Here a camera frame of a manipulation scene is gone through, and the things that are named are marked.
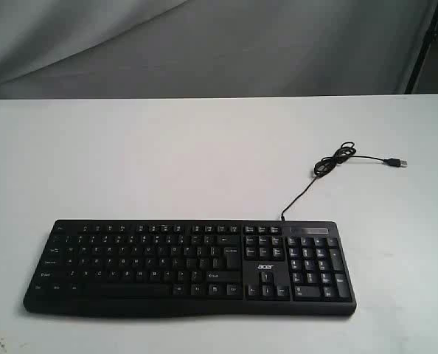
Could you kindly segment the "black stand pole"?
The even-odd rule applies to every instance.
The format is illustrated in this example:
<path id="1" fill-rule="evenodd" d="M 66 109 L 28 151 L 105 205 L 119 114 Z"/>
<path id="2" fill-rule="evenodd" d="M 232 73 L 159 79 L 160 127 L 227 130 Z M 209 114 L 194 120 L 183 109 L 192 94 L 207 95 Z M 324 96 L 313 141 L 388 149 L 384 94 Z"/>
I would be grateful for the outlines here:
<path id="1" fill-rule="evenodd" d="M 438 27 L 438 1 L 430 9 L 430 21 L 425 26 L 425 31 L 423 33 L 423 38 L 419 45 L 419 50 L 417 52 L 417 57 L 411 65 L 411 72 L 406 80 L 406 86 L 404 89 L 404 94 L 413 94 L 417 87 L 418 80 L 423 70 L 425 59 L 429 53 L 432 43 L 437 38 L 437 27 Z"/>

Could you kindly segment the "black Acer keyboard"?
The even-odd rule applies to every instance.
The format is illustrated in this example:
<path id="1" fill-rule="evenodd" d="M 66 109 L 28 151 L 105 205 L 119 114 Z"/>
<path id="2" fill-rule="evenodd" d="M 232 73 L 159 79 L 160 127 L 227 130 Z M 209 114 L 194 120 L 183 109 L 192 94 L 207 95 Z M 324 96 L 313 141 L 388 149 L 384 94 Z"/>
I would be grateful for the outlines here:
<path id="1" fill-rule="evenodd" d="M 31 313 L 350 316 L 329 221 L 58 220 L 23 304 Z"/>

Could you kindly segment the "grey backdrop cloth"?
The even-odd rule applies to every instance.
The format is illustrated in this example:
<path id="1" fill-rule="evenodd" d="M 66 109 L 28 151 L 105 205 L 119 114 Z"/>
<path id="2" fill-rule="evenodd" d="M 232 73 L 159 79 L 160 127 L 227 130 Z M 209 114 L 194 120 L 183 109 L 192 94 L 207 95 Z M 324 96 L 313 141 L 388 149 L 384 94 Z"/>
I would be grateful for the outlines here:
<path id="1" fill-rule="evenodd" d="M 0 1 L 0 99 L 405 91 L 435 1 Z"/>

